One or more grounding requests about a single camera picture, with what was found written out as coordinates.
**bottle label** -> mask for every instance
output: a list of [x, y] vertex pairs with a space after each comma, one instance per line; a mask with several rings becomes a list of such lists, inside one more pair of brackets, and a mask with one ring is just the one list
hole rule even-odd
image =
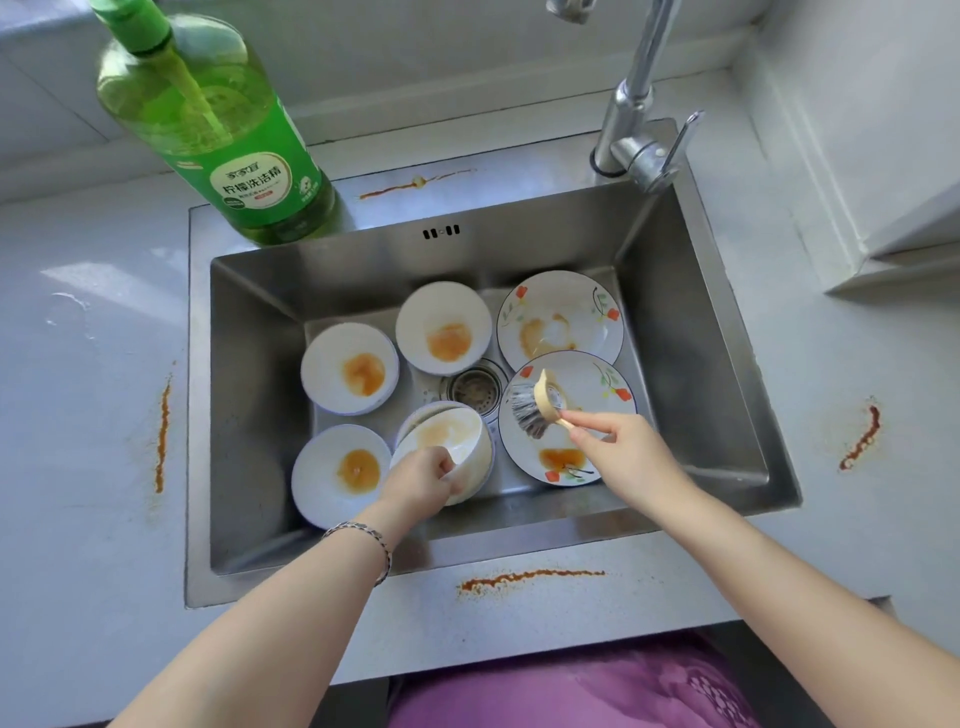
[[163, 158], [224, 217], [242, 227], [271, 225], [299, 212], [324, 181], [278, 99], [243, 138], [214, 152]]

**brush bristles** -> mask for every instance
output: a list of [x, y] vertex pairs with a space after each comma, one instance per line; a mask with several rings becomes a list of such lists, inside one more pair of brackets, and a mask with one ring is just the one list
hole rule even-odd
[[[537, 400], [534, 398], [534, 384], [521, 382], [515, 384], [510, 394], [510, 407], [516, 418], [516, 423], [520, 429], [527, 433], [534, 440], [543, 437], [543, 433], [550, 426], [540, 409], [537, 407]], [[547, 389], [547, 396], [550, 402], [555, 406], [562, 406], [563, 400], [552, 388]]]

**orange sauce stain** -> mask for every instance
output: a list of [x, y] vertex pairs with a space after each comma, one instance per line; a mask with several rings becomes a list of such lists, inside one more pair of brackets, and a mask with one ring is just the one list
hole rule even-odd
[[426, 187], [430, 182], [436, 182], [438, 180], [445, 180], [447, 177], [453, 177], [454, 175], [463, 175], [466, 172], [475, 172], [475, 169], [458, 169], [456, 172], [447, 172], [445, 175], [436, 175], [434, 177], [429, 177], [426, 180], [420, 175], [416, 175], [412, 180], [406, 184], [395, 184], [392, 187], [387, 187], [386, 189], [374, 190], [374, 192], [365, 192], [360, 195], [359, 200], [368, 200], [371, 197], [379, 197], [380, 195], [385, 195], [388, 192], [396, 192], [399, 189], [421, 189]]
[[156, 435], [156, 467], [154, 468], [154, 493], [163, 493], [163, 465], [167, 461], [167, 430], [170, 428], [170, 384], [171, 377], [167, 377], [167, 386], [160, 395], [160, 432]]
[[369, 493], [380, 482], [380, 464], [368, 450], [351, 450], [340, 461], [337, 476], [347, 490], [359, 496]]
[[473, 334], [465, 324], [447, 324], [426, 337], [427, 349], [441, 361], [456, 361], [472, 343]]
[[[576, 349], [576, 342], [570, 339], [570, 322], [561, 313], [555, 313], [551, 317], [564, 328], [563, 336], [554, 336], [555, 331], [547, 331], [546, 323], [543, 319], [530, 319], [520, 327], [520, 347], [528, 358], [534, 359], [541, 354], [550, 352], [559, 352], [564, 349]], [[560, 345], [549, 341], [546, 336], [550, 333], [550, 338], [556, 341], [563, 341]]]
[[344, 362], [341, 372], [347, 388], [357, 397], [369, 397], [387, 376], [383, 362], [371, 353], [358, 353]]
[[582, 470], [587, 464], [587, 456], [576, 448], [542, 449], [540, 462], [548, 471], [560, 472], [564, 468]]
[[840, 470], [842, 471], [848, 471], [853, 467], [853, 463], [876, 441], [876, 434], [880, 432], [880, 408], [875, 404], [871, 404], [869, 410], [870, 426], [867, 428], [867, 431], [863, 433], [863, 436], [856, 441], [856, 444], [851, 448], [850, 452], [847, 453], [847, 456], [840, 461]]
[[481, 594], [484, 587], [496, 589], [500, 584], [516, 583], [536, 576], [606, 576], [605, 571], [537, 569], [522, 573], [501, 573], [489, 579], [470, 579], [457, 587], [462, 593]]
[[476, 427], [471, 427], [460, 420], [441, 415], [433, 417], [431, 420], [427, 420], [417, 430], [418, 448], [432, 448], [436, 445], [459, 445], [476, 434]]

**woman's right hand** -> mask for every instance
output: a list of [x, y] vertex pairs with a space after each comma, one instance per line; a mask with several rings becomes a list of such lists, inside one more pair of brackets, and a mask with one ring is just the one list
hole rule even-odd
[[[570, 439], [600, 471], [607, 486], [654, 521], [664, 508], [689, 495], [691, 488], [696, 490], [663, 438], [641, 415], [564, 410], [561, 417], [577, 425]], [[584, 427], [613, 437], [599, 440]]]

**stainless steel sink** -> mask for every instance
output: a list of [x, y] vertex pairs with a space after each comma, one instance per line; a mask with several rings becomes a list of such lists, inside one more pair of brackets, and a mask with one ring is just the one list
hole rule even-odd
[[[667, 145], [676, 135], [670, 122], [652, 128]], [[595, 141], [583, 134], [338, 181], [326, 235], [272, 249], [253, 248], [209, 206], [192, 210], [188, 606], [232, 601], [317, 542], [291, 499], [290, 471], [313, 434], [346, 418], [307, 399], [300, 357], [344, 320], [393, 335], [400, 304], [431, 280], [473, 287], [495, 315], [538, 271], [594, 277], [627, 325], [615, 365], [697, 483], [742, 513], [799, 502], [693, 177], [684, 169], [673, 188], [645, 196], [627, 178], [593, 173]], [[349, 419], [392, 444], [415, 407], [457, 399], [494, 427], [490, 482], [412, 534], [395, 573], [656, 528], [602, 483], [553, 488], [514, 465], [495, 432], [511, 374], [494, 337], [460, 376], [402, 364], [387, 404]]]

